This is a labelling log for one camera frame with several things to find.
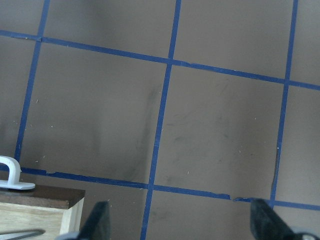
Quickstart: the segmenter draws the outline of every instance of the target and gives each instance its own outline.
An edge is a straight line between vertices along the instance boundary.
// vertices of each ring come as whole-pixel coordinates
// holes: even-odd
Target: white plastic hook
[[[0,164],[5,164],[9,167],[8,181],[0,180],[0,188],[17,190],[28,190],[35,188],[36,185],[34,183],[19,181],[21,168],[17,160],[9,156],[0,156]]]

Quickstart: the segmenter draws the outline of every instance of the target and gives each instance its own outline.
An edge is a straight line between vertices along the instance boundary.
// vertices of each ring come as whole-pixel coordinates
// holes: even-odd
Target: wooden box
[[[34,240],[54,240],[79,230],[85,191],[36,185],[27,191],[0,188],[0,233],[42,229]]]

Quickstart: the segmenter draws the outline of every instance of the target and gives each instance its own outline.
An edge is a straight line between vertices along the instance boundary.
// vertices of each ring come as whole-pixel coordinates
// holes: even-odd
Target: grid line
[[[23,108],[22,108],[19,132],[18,132],[16,146],[15,146],[15,152],[14,152],[14,158],[18,162],[20,161],[20,155],[21,155],[21,149],[22,149],[23,139],[24,139],[24,135],[25,135],[25,128],[26,128],[26,124],[27,124],[27,117],[28,117],[28,111],[29,111],[29,107],[30,107],[31,95],[32,95],[32,91],[34,88],[38,60],[39,60],[39,55],[40,55],[40,50],[41,50],[41,39],[44,34],[44,30],[45,30],[45,26],[46,26],[49,5],[50,5],[50,0],[45,0],[43,3],[41,20],[40,20],[37,36],[35,38],[36,42],[35,42],[35,46],[34,46],[33,57],[32,57],[32,62],[31,62],[31,67],[30,67],[30,72],[29,72],[29,78],[28,78],[28,83],[27,83],[27,87],[26,87],[26,93],[25,93],[24,103],[23,103]]]
[[[173,23],[172,23],[169,53],[168,53],[168,58],[170,60],[172,60],[174,58],[174,54],[175,54],[180,9],[181,9],[181,0],[176,0],[175,1],[175,8],[174,8],[174,18],[173,18]],[[163,127],[164,116],[165,116],[165,109],[166,109],[166,102],[167,102],[167,95],[168,95],[168,89],[169,89],[169,83],[170,83],[171,70],[172,70],[172,64],[168,63],[166,66],[166,70],[165,70],[162,95],[161,95],[161,101],[160,101],[160,108],[159,108],[159,115],[158,115],[156,132],[155,132],[154,147],[153,147],[151,168],[150,168],[150,176],[149,176],[148,189],[147,189],[147,194],[146,194],[146,199],[145,199],[145,207],[144,207],[144,212],[143,212],[140,240],[145,240],[147,237],[150,209],[151,209],[152,196],[153,196],[154,184],[155,184],[155,178],[156,178],[158,152],[159,152],[160,139],[161,139],[162,127]]]
[[[78,42],[73,42],[73,41],[66,41],[66,40],[56,39],[56,38],[51,38],[51,37],[37,37],[36,35],[30,35],[30,34],[25,34],[25,33],[20,33],[20,32],[14,32],[14,31],[5,31],[5,30],[0,30],[0,36],[39,41],[42,43],[54,44],[54,45],[59,45],[59,46],[64,46],[64,47],[69,47],[69,48],[76,48],[76,49],[81,49],[81,50],[93,51],[93,52],[98,52],[98,53],[110,54],[110,55],[115,55],[115,56],[121,56],[121,57],[138,59],[138,60],[155,62],[155,63],[161,63],[161,64],[171,64],[173,66],[211,71],[211,72],[215,72],[215,73],[219,73],[219,74],[233,75],[233,76],[261,80],[261,81],[266,81],[266,82],[271,82],[271,83],[278,83],[278,84],[285,83],[285,78],[255,74],[255,73],[250,73],[250,72],[245,72],[245,71],[240,71],[240,70],[233,70],[233,69],[212,66],[212,65],[190,63],[190,62],[183,61],[183,60],[169,59],[169,58],[159,57],[159,56],[151,56],[151,55],[147,55],[147,54],[141,54],[141,53],[129,52],[129,51],[124,51],[124,50],[119,50],[119,49],[89,45],[89,44],[78,43]],[[316,84],[312,84],[312,83],[289,80],[288,84],[289,84],[289,86],[320,91],[320,85],[316,85]]]
[[[145,189],[145,190],[148,189],[148,184],[141,183],[141,182],[124,181],[124,180],[96,177],[96,176],[84,176],[84,175],[65,173],[65,172],[50,173],[50,172],[47,172],[46,170],[28,168],[28,167],[22,167],[21,170],[24,174],[31,174],[36,176],[68,179],[68,180],[75,180],[75,181],[88,182],[88,183],[106,184],[106,185],[113,185],[113,186],[127,187],[127,188],[136,188],[136,189]],[[8,171],[8,167],[4,165],[0,166],[0,171]],[[204,198],[223,199],[223,200],[230,200],[234,202],[245,202],[245,203],[251,203],[251,201],[255,199],[254,197],[237,197],[235,199],[231,199],[230,195],[226,193],[215,193],[211,191],[202,191],[202,190],[156,185],[156,184],[153,185],[153,190],[158,192],[184,194],[184,195],[198,196],[198,197],[204,197]],[[280,206],[280,207],[287,207],[287,208],[320,211],[320,205],[306,204],[306,203],[299,203],[299,202],[275,200],[274,205]]]
[[[289,36],[289,43],[288,43],[286,68],[285,68],[285,80],[284,80],[284,85],[283,85],[279,129],[278,129],[278,137],[277,137],[277,143],[276,143],[275,170],[274,170],[273,183],[272,183],[271,193],[270,193],[270,203],[269,204],[272,208],[274,206],[274,202],[276,200],[276,194],[277,194],[279,167],[280,167],[280,161],[281,161],[282,140],[283,140],[283,135],[284,135],[286,108],[287,108],[289,82],[290,82],[290,73],[291,73],[291,66],[292,66],[294,41],[295,41],[297,12],[298,12],[298,0],[294,0],[293,6],[292,6],[290,36]]]

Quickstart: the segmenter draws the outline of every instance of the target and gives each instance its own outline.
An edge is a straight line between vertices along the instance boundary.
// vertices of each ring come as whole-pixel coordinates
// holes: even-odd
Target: black object
[[[110,232],[109,205],[107,201],[100,201],[94,205],[78,236],[72,240],[109,240]]]
[[[251,203],[250,229],[256,240],[320,240],[310,233],[294,233],[262,199]]]

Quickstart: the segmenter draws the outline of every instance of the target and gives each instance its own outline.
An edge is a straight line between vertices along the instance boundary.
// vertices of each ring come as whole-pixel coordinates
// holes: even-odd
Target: blue tape
[[[233,199],[232,201],[251,203],[254,199],[255,199],[254,197],[237,197],[237,198]]]
[[[320,211],[319,205],[296,203],[296,202],[287,202],[287,201],[274,201],[275,206],[295,208],[295,209],[304,209],[304,210],[315,210]]]
[[[272,182],[271,193],[270,193],[271,207],[274,206],[276,194],[277,194],[277,184],[278,184],[279,167],[280,167],[280,160],[281,160],[282,141],[283,141],[283,135],[284,135],[290,73],[291,73],[291,66],[292,66],[294,41],[295,41],[297,12],[298,12],[298,0],[294,0],[293,7],[292,7],[290,37],[289,37],[288,53],[287,53],[287,60],[286,60],[285,80],[284,80],[283,94],[282,94],[280,121],[279,121],[278,137],[277,137],[277,144],[276,144],[277,149],[276,149],[275,169],[274,169],[274,176],[273,176],[273,182]]]
[[[164,58],[164,57],[149,56],[149,55],[140,54],[140,53],[122,51],[122,50],[117,50],[117,49],[112,49],[112,48],[107,48],[107,47],[102,47],[102,46],[94,46],[94,45],[89,45],[89,44],[84,44],[84,43],[77,43],[77,42],[73,42],[73,41],[65,41],[65,40],[60,40],[60,39],[55,39],[55,38],[50,38],[50,37],[43,37],[42,42],[48,43],[48,44],[55,44],[55,45],[60,45],[60,46],[65,46],[65,47],[76,48],[76,49],[89,50],[89,51],[98,52],[98,53],[105,53],[105,54],[111,54],[111,55],[116,55],[116,56],[128,57],[128,58],[132,58],[132,59],[145,60],[145,61],[150,61],[150,62],[157,62],[157,63],[163,63],[163,64],[170,63],[170,60],[167,58]]]
[[[42,37],[44,35],[48,12],[49,12],[49,6],[50,6],[50,0],[44,0],[40,24],[38,27],[38,34],[37,34],[39,37]]]
[[[311,83],[305,83],[305,82],[299,82],[299,81],[289,81],[290,86],[305,88],[305,89],[311,89],[311,90],[318,90],[320,91],[320,86],[311,84]]]
[[[172,65],[168,64],[166,67],[166,70],[165,70],[164,83],[163,83],[163,87],[162,87],[162,96],[161,96],[158,121],[157,121],[157,126],[156,126],[156,131],[155,131],[154,147],[153,147],[151,168],[150,168],[150,175],[149,175],[149,183],[148,183],[148,192],[147,192],[146,200],[145,200],[145,207],[144,207],[144,213],[143,213],[140,240],[145,240],[146,235],[147,235],[150,208],[151,208],[151,202],[152,202],[152,196],[153,196],[153,188],[154,188],[155,177],[156,177],[158,152],[159,152],[161,132],[162,132],[162,126],[163,126],[163,121],[164,121],[164,115],[165,115],[165,108],[166,108],[166,102],[167,102],[167,94],[168,94],[171,70],[172,70]]]
[[[16,38],[16,39],[30,39],[35,41],[39,39],[39,37],[36,35],[25,34],[25,33],[14,32],[14,31],[5,31],[5,30],[0,30],[0,36]]]
[[[168,193],[175,193],[175,194],[186,194],[186,195],[200,196],[200,197],[207,197],[207,198],[214,198],[214,199],[231,200],[230,195],[224,194],[224,193],[214,193],[210,191],[201,191],[201,190],[194,190],[194,189],[187,189],[187,188],[180,188],[180,187],[173,187],[173,186],[154,185],[153,190],[168,192]]]
[[[46,20],[47,20],[48,11],[49,11],[49,5],[50,5],[50,0],[45,0],[43,3],[40,24],[39,24],[36,42],[35,42],[35,46],[34,46],[28,83],[26,86],[26,93],[25,93],[25,97],[24,97],[24,103],[23,103],[22,114],[21,114],[21,119],[20,119],[19,132],[18,132],[18,137],[16,140],[15,151],[14,151],[14,158],[18,162],[20,161],[22,143],[23,143],[23,139],[25,136],[25,128],[26,128],[26,124],[27,124],[28,111],[29,111],[29,107],[30,107],[32,91],[34,88],[35,76],[36,76],[38,60],[39,60],[39,55],[40,55],[40,49],[41,49],[41,39],[42,39],[42,36],[44,34],[44,30],[45,30]]]
[[[198,63],[189,63],[189,62],[180,61],[180,60],[172,60],[172,64],[176,66],[182,66],[182,67],[199,69],[199,70],[207,70],[207,71],[211,71],[219,74],[228,74],[228,75],[249,78],[249,79],[257,79],[257,80],[278,83],[278,84],[283,84],[285,82],[285,80],[282,78],[259,75],[259,74],[244,72],[244,71],[231,70],[231,69],[217,67],[217,66],[209,66],[209,65],[203,65]]]
[[[173,59],[174,55],[175,55],[176,41],[177,41],[177,35],[178,35],[178,25],[179,25],[179,18],[180,18],[180,10],[181,10],[181,0],[176,0],[175,9],[174,9],[173,25],[172,25],[172,33],[171,33],[171,41],[170,41],[169,54],[168,54],[169,59]]]
[[[181,0],[176,0],[175,1],[174,18],[173,18],[173,24],[172,24],[171,40],[170,40],[169,53],[168,53],[169,61],[174,57],[174,54],[175,54],[180,9],[181,9]],[[165,116],[165,109],[166,109],[167,95],[168,95],[168,90],[169,90],[171,70],[172,70],[172,64],[168,62],[167,66],[166,66],[166,70],[165,70],[165,76],[164,76],[163,87],[162,87],[162,95],[161,95],[161,101],[160,101],[160,108],[159,108],[159,114],[158,114],[158,121],[157,121],[156,131],[155,131],[154,147],[153,147],[151,168],[150,168],[150,175],[149,175],[149,183],[148,183],[148,192],[146,194],[140,240],[145,240],[146,236],[147,236],[149,215],[150,215],[152,196],[153,196],[155,177],[156,177],[158,152],[159,152],[159,146],[160,146],[162,126],[163,126],[164,116]]]
[[[25,93],[24,103],[23,103],[23,108],[22,108],[19,132],[18,132],[18,137],[16,140],[16,146],[15,146],[15,152],[14,152],[14,158],[18,162],[20,161],[20,156],[21,156],[22,142],[23,142],[24,135],[25,135],[28,111],[29,111],[29,107],[30,107],[31,95],[32,95],[34,82],[35,82],[35,75],[36,75],[36,70],[37,70],[37,65],[38,65],[40,49],[41,49],[41,42],[36,41],[35,46],[34,46],[31,68],[30,68],[30,72],[29,72],[28,83],[26,86],[26,93]]]
[[[76,175],[76,174],[65,173],[65,172],[49,173],[45,170],[27,168],[27,167],[22,167],[21,170],[24,174],[40,175],[40,176],[59,178],[59,179],[77,180],[77,181],[82,181],[82,182],[108,184],[108,185],[137,188],[137,189],[147,189],[148,188],[147,184],[140,183],[140,182],[115,180],[115,179],[110,179],[110,178],[102,178],[102,177],[94,177],[94,176],[83,176],[83,175]]]

